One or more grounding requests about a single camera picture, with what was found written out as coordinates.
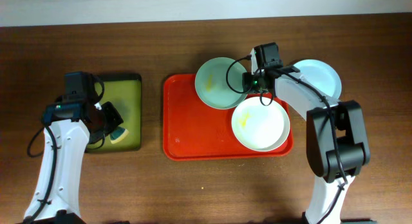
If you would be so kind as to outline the white plate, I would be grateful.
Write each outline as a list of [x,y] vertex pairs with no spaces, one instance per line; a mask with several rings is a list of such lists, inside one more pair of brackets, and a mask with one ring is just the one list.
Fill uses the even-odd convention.
[[290,134],[290,119],[286,109],[266,97],[250,97],[240,103],[231,118],[234,136],[247,149],[269,152],[280,148]]

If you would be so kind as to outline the light green plate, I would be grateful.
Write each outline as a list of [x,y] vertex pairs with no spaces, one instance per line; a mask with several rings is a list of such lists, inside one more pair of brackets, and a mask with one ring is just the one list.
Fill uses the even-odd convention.
[[214,109],[230,109],[243,102],[246,94],[232,91],[226,82],[226,72],[234,59],[217,57],[205,62],[195,76],[195,90],[206,105]]

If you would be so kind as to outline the light blue plate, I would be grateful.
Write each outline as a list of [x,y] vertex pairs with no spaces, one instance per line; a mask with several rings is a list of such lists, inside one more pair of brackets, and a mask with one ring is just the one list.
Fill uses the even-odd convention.
[[342,91],[341,79],[327,63],[315,59],[298,61],[294,66],[300,70],[307,81],[333,98],[339,98]]

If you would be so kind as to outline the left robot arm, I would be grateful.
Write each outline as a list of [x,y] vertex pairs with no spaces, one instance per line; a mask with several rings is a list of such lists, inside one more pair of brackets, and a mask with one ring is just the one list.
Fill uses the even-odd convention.
[[41,123],[44,151],[35,194],[24,213],[24,223],[79,218],[82,159],[89,144],[103,144],[122,117],[95,84],[103,81],[86,72],[64,76],[65,93],[46,107]]

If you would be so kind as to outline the green and yellow sponge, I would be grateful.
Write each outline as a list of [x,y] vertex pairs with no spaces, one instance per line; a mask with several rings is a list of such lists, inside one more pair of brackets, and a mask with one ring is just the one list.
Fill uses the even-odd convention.
[[123,141],[123,139],[124,139],[128,134],[129,134],[129,131],[128,131],[126,128],[123,128],[123,127],[118,126],[118,127],[116,127],[116,128],[114,129],[114,131],[112,131],[112,132],[109,134],[110,142],[111,142],[112,144],[117,144],[117,143]]

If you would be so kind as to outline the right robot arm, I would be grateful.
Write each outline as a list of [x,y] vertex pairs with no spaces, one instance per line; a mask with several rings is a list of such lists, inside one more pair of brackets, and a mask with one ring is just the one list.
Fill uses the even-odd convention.
[[246,93],[269,92],[306,120],[306,157],[315,174],[304,223],[341,223],[349,186],[371,158],[361,106],[339,99],[342,84],[327,63],[306,59],[285,66],[276,43],[252,48],[243,77]]

